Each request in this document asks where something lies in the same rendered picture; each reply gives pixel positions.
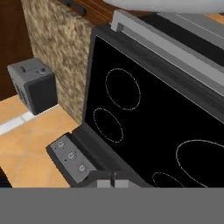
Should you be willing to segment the dark wood cupboard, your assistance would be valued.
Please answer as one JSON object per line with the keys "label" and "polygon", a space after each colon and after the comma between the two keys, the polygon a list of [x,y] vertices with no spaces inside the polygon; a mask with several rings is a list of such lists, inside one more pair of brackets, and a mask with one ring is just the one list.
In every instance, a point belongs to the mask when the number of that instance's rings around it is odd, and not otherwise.
{"label": "dark wood cupboard", "polygon": [[32,56],[21,0],[0,0],[0,101],[16,94],[7,66]]}

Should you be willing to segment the grey toaster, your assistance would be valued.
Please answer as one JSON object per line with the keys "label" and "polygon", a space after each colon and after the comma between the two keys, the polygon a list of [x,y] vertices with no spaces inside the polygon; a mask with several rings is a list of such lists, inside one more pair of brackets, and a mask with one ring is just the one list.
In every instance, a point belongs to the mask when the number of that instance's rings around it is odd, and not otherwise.
{"label": "grey toaster", "polygon": [[58,104],[54,72],[38,58],[7,66],[19,99],[34,115]]}

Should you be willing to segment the black glass hob stove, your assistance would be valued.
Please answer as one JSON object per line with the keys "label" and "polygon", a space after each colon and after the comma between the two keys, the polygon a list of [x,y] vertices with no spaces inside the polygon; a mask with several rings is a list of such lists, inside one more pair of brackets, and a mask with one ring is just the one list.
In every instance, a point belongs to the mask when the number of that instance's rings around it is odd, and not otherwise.
{"label": "black glass hob stove", "polygon": [[[139,17],[224,68],[224,24],[202,15]],[[59,141],[65,141],[63,148]],[[111,23],[91,33],[81,125],[47,153],[66,182],[90,172],[130,172],[145,187],[224,188],[224,95]],[[67,155],[75,151],[76,159]],[[86,171],[79,171],[84,164]]]}

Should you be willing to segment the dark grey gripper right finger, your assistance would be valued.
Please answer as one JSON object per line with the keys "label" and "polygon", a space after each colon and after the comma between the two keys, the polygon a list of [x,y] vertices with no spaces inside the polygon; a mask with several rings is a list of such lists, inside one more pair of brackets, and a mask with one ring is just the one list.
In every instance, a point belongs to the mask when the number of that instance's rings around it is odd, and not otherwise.
{"label": "dark grey gripper right finger", "polygon": [[145,187],[146,183],[137,175],[126,171],[117,171],[114,174],[115,188],[137,188]]}

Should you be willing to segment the dark wood drawer front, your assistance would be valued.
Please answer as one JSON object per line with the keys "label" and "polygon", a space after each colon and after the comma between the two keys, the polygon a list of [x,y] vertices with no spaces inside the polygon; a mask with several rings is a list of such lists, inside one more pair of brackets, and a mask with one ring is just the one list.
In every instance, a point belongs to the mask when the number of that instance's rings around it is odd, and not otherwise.
{"label": "dark wood drawer front", "polygon": [[113,20],[116,7],[102,0],[59,0],[93,25],[105,25]]}

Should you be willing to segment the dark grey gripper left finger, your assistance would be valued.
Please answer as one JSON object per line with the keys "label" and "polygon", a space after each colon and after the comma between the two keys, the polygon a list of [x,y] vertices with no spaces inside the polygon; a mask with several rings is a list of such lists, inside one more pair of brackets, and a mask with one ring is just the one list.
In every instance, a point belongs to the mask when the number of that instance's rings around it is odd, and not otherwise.
{"label": "dark grey gripper left finger", "polygon": [[111,174],[107,171],[91,171],[85,179],[86,187],[110,188]]}

